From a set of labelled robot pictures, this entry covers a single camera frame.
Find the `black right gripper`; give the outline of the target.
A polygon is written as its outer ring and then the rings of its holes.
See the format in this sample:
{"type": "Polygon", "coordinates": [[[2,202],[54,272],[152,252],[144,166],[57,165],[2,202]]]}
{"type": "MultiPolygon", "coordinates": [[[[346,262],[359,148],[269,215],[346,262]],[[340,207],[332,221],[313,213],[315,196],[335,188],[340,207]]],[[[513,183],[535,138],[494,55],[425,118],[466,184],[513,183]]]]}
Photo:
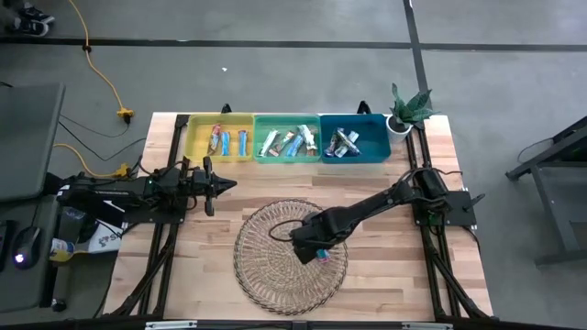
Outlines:
{"type": "Polygon", "coordinates": [[[299,227],[291,231],[295,255],[304,265],[316,258],[317,250],[330,250],[348,237],[348,229],[338,228],[336,221],[325,219],[319,213],[309,214],[299,227]]]}

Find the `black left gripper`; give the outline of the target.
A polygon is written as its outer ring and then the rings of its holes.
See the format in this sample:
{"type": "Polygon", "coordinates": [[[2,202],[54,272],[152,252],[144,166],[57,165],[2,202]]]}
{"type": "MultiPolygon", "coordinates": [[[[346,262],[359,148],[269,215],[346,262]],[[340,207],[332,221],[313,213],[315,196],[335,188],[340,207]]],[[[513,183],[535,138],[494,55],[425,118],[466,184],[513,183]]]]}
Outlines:
{"type": "Polygon", "coordinates": [[[203,168],[195,167],[187,169],[184,174],[185,177],[182,179],[183,193],[188,199],[193,201],[193,205],[189,207],[189,210],[197,206],[198,197],[204,197],[205,214],[208,216],[215,214],[212,201],[214,195],[219,196],[238,184],[234,180],[219,176],[215,176],[213,179],[212,160],[208,156],[203,157],[203,168]]]}

